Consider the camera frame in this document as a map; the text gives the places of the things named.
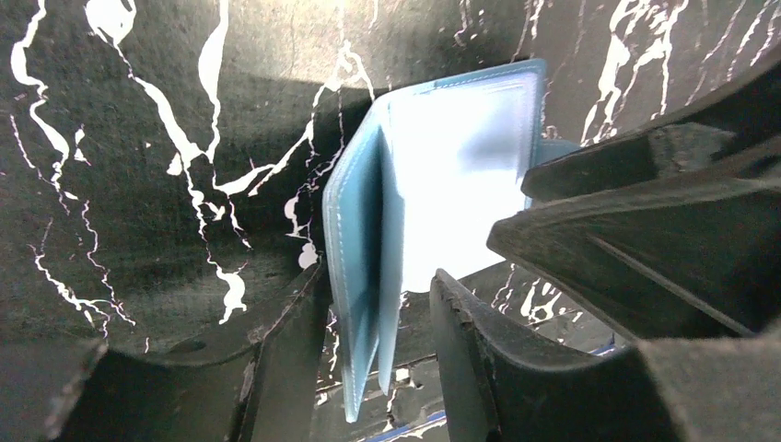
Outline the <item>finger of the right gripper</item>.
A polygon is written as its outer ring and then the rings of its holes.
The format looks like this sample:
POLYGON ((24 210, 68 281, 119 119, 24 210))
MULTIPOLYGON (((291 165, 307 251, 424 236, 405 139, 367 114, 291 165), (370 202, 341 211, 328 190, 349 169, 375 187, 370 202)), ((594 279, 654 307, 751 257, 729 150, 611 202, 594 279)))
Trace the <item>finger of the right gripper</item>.
POLYGON ((519 212, 487 244, 635 339, 752 337, 780 317, 780 140, 519 212))
POLYGON ((695 171, 780 133, 780 57, 625 134, 542 163, 522 191, 551 202, 695 171))

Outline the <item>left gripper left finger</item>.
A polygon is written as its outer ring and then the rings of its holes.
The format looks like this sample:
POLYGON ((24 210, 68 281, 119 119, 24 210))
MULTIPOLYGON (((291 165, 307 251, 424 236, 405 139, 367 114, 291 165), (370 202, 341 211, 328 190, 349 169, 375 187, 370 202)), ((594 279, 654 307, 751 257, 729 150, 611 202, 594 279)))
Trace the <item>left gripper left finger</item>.
POLYGON ((316 263, 267 303, 131 355, 101 341, 1 348, 5 441, 306 441, 330 302, 316 263))

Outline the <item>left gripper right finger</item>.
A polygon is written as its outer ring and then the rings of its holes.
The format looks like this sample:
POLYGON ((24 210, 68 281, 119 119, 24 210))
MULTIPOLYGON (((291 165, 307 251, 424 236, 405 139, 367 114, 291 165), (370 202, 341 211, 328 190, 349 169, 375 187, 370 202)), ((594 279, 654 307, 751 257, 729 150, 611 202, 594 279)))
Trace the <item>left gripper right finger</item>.
POLYGON ((752 338, 556 343, 444 271, 429 304, 453 441, 776 441, 780 327, 752 338))

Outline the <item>blue card holder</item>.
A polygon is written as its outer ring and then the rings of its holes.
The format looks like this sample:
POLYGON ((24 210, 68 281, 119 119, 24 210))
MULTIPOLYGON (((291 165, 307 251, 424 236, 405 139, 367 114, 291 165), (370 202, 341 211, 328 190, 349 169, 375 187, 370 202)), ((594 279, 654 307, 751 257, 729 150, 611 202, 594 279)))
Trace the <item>blue card holder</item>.
POLYGON ((338 159, 321 210, 348 423, 372 369, 390 388, 402 295, 499 263, 486 241, 530 207, 525 175, 577 150, 542 137, 546 69, 531 58, 388 92, 338 159))

